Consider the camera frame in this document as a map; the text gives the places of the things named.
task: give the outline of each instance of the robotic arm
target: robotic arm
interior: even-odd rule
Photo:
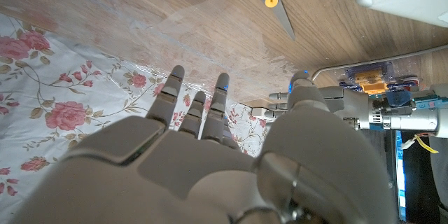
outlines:
[[[323,95],[330,110],[357,129],[421,130],[436,137],[448,137],[448,84],[432,85],[428,91],[401,90],[386,97],[369,98],[343,87],[323,87]],[[271,94],[271,99],[285,99],[289,94]],[[286,103],[270,104],[272,111],[263,111],[268,118],[286,112]]]
[[[375,150],[331,113],[307,74],[292,78],[287,113],[253,158],[230,141],[225,73],[200,140],[202,92],[179,131],[168,129],[183,72],[173,69],[145,118],[123,119],[70,150],[12,223],[396,222]]]

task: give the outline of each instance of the robot finger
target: robot finger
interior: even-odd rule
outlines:
[[[267,105],[268,109],[275,111],[287,111],[288,104],[287,103],[278,103],[278,104],[269,104]]]
[[[266,111],[265,117],[267,118],[278,118],[279,116],[286,113],[286,111]]]
[[[272,93],[269,94],[269,99],[284,99],[287,100],[289,93]]]
[[[184,74],[185,70],[182,66],[173,68],[167,82],[155,98],[148,114],[146,114],[146,118],[162,122],[165,125],[165,129],[168,129],[169,122],[171,122]]]
[[[238,146],[238,143],[233,141],[232,133],[230,132],[229,128],[229,120],[227,119],[227,117],[224,117],[224,133],[222,144],[236,151],[242,152],[241,148]]]
[[[266,122],[266,128],[267,130],[270,130],[272,127],[273,122]]]
[[[201,127],[202,112],[204,111],[205,94],[203,91],[199,91],[193,102],[191,103],[188,113],[183,118],[183,122],[179,127],[179,131],[187,132],[197,138],[199,129]]]
[[[224,116],[225,116],[225,101],[227,99],[227,89],[229,87],[229,75],[222,73],[216,81],[215,93],[211,99],[210,110],[207,114],[202,130],[201,139],[214,140],[222,143]]]

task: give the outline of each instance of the pink rose pattern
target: pink rose pattern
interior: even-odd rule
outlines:
[[[165,86],[165,83],[160,83],[160,84],[158,84],[158,85],[154,88],[154,91],[153,91],[153,97],[156,97],[156,96],[160,93],[160,91],[162,91],[162,89],[163,89],[164,86]]]
[[[191,98],[190,98],[190,94],[186,94],[183,99],[182,99],[183,103],[185,104],[185,106],[190,106],[191,103]]]
[[[260,126],[262,128],[264,128],[266,126],[266,120],[259,120],[260,121]]]
[[[44,157],[33,157],[30,161],[23,163],[20,169],[27,172],[37,172],[49,164]]]
[[[30,47],[21,40],[0,36],[0,56],[14,60],[21,60],[28,57]]]
[[[86,112],[82,104],[68,101],[56,103],[45,121],[50,129],[59,127],[61,130],[74,130],[76,126],[84,124],[85,117]]]
[[[141,74],[134,75],[132,77],[132,83],[136,88],[142,88],[146,85],[146,77]]]
[[[17,185],[19,183],[19,180],[16,178],[7,178],[6,180],[4,180],[4,176],[9,175],[9,173],[11,172],[10,167],[8,168],[1,168],[0,169],[0,195],[3,194],[5,187],[6,187],[6,192],[10,195],[10,196],[15,196],[18,192],[14,189],[14,187],[12,185]]]
[[[5,98],[4,95],[0,93],[0,115],[9,114],[9,109],[4,106],[16,107],[20,105],[18,101],[14,101],[14,98],[11,98],[11,95],[12,93],[8,94]]]
[[[47,39],[37,31],[27,31],[20,36],[23,41],[31,49],[43,50],[49,49],[50,44]]]
[[[50,60],[53,61],[53,59],[56,59],[57,57],[56,55],[51,56],[54,52],[50,49],[50,43],[45,36],[42,35],[42,32],[37,32],[36,30],[37,29],[32,28],[31,30],[27,29],[26,31],[21,31],[21,34],[17,33],[17,38],[0,36],[0,56],[12,59],[11,63],[6,63],[11,67],[11,69],[16,69],[17,67],[28,69],[28,67],[35,67],[36,65],[42,66],[42,69],[35,68],[37,74],[40,74],[41,77],[48,77],[49,75],[53,76],[53,79],[46,83],[44,83],[45,80],[42,80],[41,78],[43,84],[48,86],[47,88],[60,87],[66,90],[66,95],[58,97],[57,94],[53,94],[56,96],[53,98],[51,92],[40,94],[42,95],[42,97],[39,97],[40,106],[37,106],[32,112],[30,111],[31,109],[29,109],[29,100],[24,100],[30,97],[32,98],[32,95],[35,95],[35,90],[32,90],[33,94],[31,94],[31,91],[29,94],[27,93],[27,90],[24,90],[19,101],[14,100],[16,99],[14,96],[18,97],[18,95],[13,94],[11,96],[9,93],[0,93],[0,117],[6,118],[11,116],[12,113],[16,113],[16,110],[21,110],[21,112],[26,110],[26,114],[28,114],[28,116],[24,117],[23,120],[36,119],[34,121],[36,127],[45,125],[47,130],[54,130],[54,132],[43,140],[38,141],[42,136],[36,136],[36,138],[38,137],[39,139],[30,138],[28,143],[29,145],[32,145],[30,146],[30,150],[33,150],[33,152],[30,153],[36,153],[36,151],[46,151],[42,148],[36,149],[39,147],[39,144],[43,145],[45,142],[45,144],[47,144],[47,150],[50,147],[49,144],[54,141],[56,141],[56,143],[66,141],[68,147],[75,146],[79,141],[85,138],[88,133],[92,132],[85,132],[87,126],[104,127],[106,126],[106,123],[109,123],[110,121],[102,120],[102,117],[108,116],[108,114],[118,113],[116,111],[107,111],[107,105],[104,106],[104,111],[101,110],[101,108],[95,108],[95,111],[93,111],[87,103],[80,100],[87,99],[86,97],[91,95],[88,93],[88,90],[92,90],[100,86],[95,85],[96,80],[116,79],[117,75],[115,75],[113,71],[107,71],[108,69],[102,69],[101,71],[93,69],[95,61],[92,60],[87,60],[80,64],[76,64],[77,67],[73,67],[72,69],[66,69],[72,60],[71,58],[67,60],[68,64],[58,64],[52,62],[50,67],[45,66],[45,64],[50,63]],[[106,60],[113,60],[115,62],[114,69],[116,71],[119,71],[123,65],[121,61],[115,61],[115,59],[105,59],[104,61]],[[148,95],[146,100],[148,100],[148,97],[151,97],[151,95],[154,97],[158,95],[164,87],[164,83],[162,83],[164,78],[157,78],[154,74],[153,77],[151,77],[150,73],[145,73],[141,70],[139,70],[140,73],[136,73],[134,69],[127,70],[131,74],[131,76],[127,77],[130,81],[128,81],[128,85],[126,85],[125,80],[123,82],[124,84],[120,87],[123,88],[125,92],[129,93],[129,101],[125,103],[125,107],[122,110],[123,113],[120,113],[122,116],[126,115],[125,112],[136,113],[136,111],[140,109],[139,105],[135,104],[133,98],[130,98],[133,94],[131,90],[129,90],[129,86],[142,88],[137,91],[136,94],[146,92]],[[29,77],[25,74],[19,77],[23,80],[29,80]],[[179,101],[178,103],[180,108],[176,109],[176,112],[172,118],[171,128],[177,128],[183,122],[186,111],[188,111],[188,107],[191,106],[192,97],[194,96],[195,93],[192,92],[192,90],[182,89],[179,95],[179,99],[182,97],[182,102]],[[207,97],[204,105],[204,110],[206,112],[210,109],[210,104],[211,97]],[[148,108],[148,105],[140,106],[146,109]],[[256,155],[256,152],[259,150],[256,147],[253,147],[252,143],[258,140],[259,137],[257,134],[261,135],[260,132],[262,131],[265,133],[265,129],[263,129],[264,125],[262,121],[259,121],[258,119],[254,120],[247,115],[247,109],[249,108],[242,105],[230,107],[227,110],[227,116],[229,116],[229,119],[231,118],[230,126],[234,140],[241,146],[241,149],[243,149],[245,153],[249,155]],[[249,135],[247,133],[247,127],[251,128],[252,133]],[[11,165],[7,165],[7,160],[4,160],[3,162],[0,160],[0,165],[3,167],[0,168],[0,197],[9,197],[13,199],[17,198],[14,196],[18,194],[20,195],[20,198],[23,198],[27,192],[31,190],[31,188],[24,190],[20,187],[22,178],[15,175],[16,170],[29,174],[33,174],[35,172],[41,173],[48,170],[44,168],[52,163],[49,162],[44,155],[42,155],[25,158],[19,164],[20,165],[12,165],[11,163]]]

